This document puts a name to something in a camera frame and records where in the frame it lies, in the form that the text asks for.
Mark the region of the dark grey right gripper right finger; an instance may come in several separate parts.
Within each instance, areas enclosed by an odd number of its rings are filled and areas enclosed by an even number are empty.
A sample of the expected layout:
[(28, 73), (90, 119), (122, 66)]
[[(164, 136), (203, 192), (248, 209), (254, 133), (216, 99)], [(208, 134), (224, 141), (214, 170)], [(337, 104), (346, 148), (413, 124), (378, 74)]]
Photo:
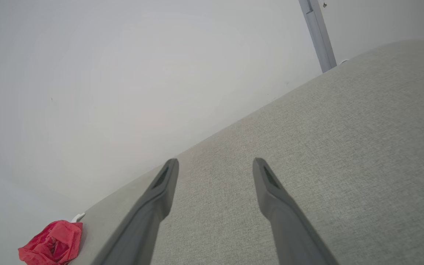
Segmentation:
[(280, 265), (339, 265), (269, 164), (255, 158), (252, 172), (259, 209), (271, 224)]

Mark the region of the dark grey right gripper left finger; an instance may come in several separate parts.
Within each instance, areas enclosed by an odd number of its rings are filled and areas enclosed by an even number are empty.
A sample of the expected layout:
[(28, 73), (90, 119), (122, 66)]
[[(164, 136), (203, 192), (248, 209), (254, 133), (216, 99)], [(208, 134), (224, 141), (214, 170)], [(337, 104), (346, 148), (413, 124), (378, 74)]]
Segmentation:
[(160, 223), (170, 213), (179, 176), (171, 158), (131, 207), (91, 265), (150, 265)]

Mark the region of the red shirt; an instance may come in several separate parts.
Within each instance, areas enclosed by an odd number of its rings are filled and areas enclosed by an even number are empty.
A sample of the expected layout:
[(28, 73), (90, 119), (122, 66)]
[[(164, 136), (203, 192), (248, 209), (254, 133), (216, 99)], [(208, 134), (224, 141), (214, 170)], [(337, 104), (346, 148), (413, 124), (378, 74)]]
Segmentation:
[(47, 225), (18, 249), (26, 265), (67, 265), (79, 253), (83, 223), (60, 220)]

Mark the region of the grey fabric sofa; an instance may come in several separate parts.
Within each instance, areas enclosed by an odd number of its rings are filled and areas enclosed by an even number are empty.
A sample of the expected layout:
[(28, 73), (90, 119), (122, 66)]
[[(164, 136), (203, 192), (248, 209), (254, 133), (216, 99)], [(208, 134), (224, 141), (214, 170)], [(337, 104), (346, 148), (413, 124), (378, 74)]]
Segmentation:
[(278, 265), (254, 158), (340, 265), (424, 265), (424, 40), (358, 55), (177, 158), (151, 265)]

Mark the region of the grey metal pole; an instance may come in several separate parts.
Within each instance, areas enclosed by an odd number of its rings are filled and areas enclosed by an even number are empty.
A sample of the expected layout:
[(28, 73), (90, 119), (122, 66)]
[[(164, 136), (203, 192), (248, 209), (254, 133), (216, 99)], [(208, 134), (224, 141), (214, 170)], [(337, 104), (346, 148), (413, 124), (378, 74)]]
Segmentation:
[(323, 73), (337, 66), (318, 0), (298, 0)]

